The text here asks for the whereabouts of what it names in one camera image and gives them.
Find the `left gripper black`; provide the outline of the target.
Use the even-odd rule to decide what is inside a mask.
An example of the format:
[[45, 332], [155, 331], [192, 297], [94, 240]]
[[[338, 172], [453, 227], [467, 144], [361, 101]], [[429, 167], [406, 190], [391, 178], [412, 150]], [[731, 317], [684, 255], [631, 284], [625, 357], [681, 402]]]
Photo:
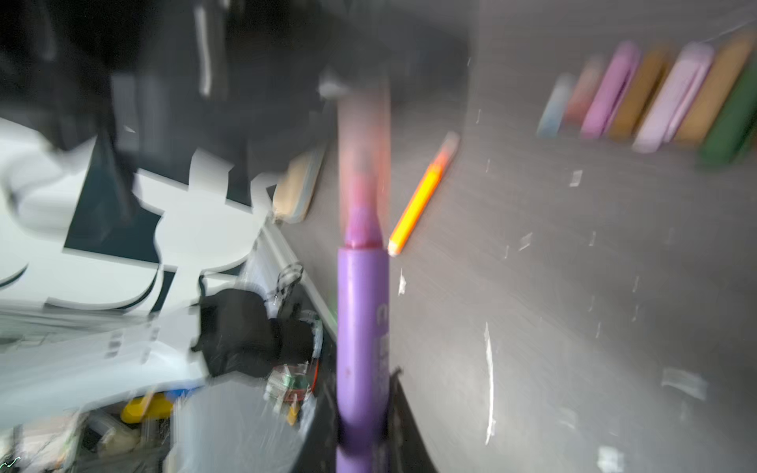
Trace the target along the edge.
[[135, 1], [112, 74], [114, 150], [188, 183], [205, 151], [246, 195], [335, 128], [340, 86], [386, 78], [396, 104], [461, 78], [465, 33], [396, 1]]

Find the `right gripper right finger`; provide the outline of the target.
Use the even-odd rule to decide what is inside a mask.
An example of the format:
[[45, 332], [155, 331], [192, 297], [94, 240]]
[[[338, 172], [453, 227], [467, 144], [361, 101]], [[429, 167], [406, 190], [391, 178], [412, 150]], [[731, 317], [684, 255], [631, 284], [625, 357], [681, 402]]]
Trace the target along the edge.
[[390, 472], [437, 473], [400, 382], [401, 375], [402, 369], [396, 369], [390, 377], [386, 422]]

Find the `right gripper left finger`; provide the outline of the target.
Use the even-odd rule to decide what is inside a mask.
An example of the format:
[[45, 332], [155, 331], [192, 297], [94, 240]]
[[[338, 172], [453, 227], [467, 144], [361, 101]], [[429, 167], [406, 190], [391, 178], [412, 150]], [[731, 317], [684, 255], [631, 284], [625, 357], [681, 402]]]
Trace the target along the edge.
[[335, 380], [329, 378], [302, 409], [300, 433], [304, 441], [298, 455], [299, 472], [336, 471], [338, 421]]

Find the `clear purple highlighter cap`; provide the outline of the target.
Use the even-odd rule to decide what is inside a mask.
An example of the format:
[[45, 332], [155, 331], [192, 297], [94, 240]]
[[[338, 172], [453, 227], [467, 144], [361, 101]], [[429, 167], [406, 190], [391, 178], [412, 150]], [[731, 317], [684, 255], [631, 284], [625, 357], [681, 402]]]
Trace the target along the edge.
[[390, 88], [353, 89], [337, 102], [339, 209], [347, 246], [382, 245], [390, 202]]

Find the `purple highlighter pen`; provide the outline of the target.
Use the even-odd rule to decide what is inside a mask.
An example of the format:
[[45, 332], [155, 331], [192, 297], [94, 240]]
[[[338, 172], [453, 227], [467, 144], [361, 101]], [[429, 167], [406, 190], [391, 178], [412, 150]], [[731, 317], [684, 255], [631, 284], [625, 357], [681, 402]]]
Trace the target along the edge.
[[338, 252], [338, 472], [388, 470], [389, 328], [388, 254], [376, 200], [355, 197]]

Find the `clear red highlighter cap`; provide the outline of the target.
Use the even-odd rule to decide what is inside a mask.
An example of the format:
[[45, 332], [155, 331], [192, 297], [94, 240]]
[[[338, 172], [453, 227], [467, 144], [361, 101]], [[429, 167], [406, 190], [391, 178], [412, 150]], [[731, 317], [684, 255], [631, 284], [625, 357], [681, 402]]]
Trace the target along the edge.
[[574, 92], [569, 98], [564, 120], [571, 124], [581, 125], [584, 120], [605, 72], [606, 61], [601, 55], [590, 57], [577, 80]]

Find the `bright pink pen cap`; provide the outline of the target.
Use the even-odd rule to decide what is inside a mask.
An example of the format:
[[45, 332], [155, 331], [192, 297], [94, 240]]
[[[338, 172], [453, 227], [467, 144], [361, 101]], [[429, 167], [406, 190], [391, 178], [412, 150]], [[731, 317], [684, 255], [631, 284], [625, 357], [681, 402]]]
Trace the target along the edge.
[[609, 128], [639, 67], [642, 52], [638, 45], [623, 41], [618, 45], [581, 127], [581, 138], [599, 139]]

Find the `light brown pen cap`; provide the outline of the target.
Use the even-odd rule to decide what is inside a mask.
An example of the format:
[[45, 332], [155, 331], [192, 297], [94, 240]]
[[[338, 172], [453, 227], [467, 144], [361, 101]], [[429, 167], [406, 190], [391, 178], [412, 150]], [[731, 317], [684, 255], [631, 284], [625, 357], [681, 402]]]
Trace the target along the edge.
[[672, 49], [666, 45], [644, 55], [607, 132], [611, 140], [628, 141], [637, 134], [671, 67]]

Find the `lilac pen cap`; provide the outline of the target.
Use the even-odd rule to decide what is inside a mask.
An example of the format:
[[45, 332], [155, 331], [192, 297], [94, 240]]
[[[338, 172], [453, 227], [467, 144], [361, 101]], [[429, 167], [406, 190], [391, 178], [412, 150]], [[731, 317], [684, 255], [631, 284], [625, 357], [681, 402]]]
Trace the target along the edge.
[[654, 153], [672, 140], [713, 64], [715, 49], [709, 43], [689, 43], [678, 55], [660, 93], [643, 121], [632, 149]]

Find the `green pen cap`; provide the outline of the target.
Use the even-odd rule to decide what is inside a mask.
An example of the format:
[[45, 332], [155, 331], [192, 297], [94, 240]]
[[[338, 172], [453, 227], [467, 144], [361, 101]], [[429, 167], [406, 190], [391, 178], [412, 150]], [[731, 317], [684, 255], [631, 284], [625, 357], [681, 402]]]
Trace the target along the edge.
[[699, 149], [700, 163], [719, 168], [738, 161], [756, 132], [756, 64], [748, 64]]

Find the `tan pen cap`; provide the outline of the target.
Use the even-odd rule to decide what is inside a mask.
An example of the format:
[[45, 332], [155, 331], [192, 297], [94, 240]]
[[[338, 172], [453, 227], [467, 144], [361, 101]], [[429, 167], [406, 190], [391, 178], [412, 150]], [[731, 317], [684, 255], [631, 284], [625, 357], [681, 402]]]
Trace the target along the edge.
[[704, 142], [751, 59], [755, 45], [756, 33], [746, 32], [736, 35], [718, 50], [700, 91], [678, 128], [674, 137], [676, 144], [698, 147]]

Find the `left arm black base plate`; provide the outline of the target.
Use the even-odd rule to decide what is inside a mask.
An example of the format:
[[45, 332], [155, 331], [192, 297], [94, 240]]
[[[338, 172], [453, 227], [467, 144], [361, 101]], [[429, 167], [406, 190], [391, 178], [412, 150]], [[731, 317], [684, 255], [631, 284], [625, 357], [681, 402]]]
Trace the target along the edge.
[[230, 372], [267, 378], [278, 366], [313, 358], [313, 325], [270, 318], [257, 293], [222, 290], [202, 298], [198, 306], [200, 335], [191, 350], [202, 354], [212, 378]]

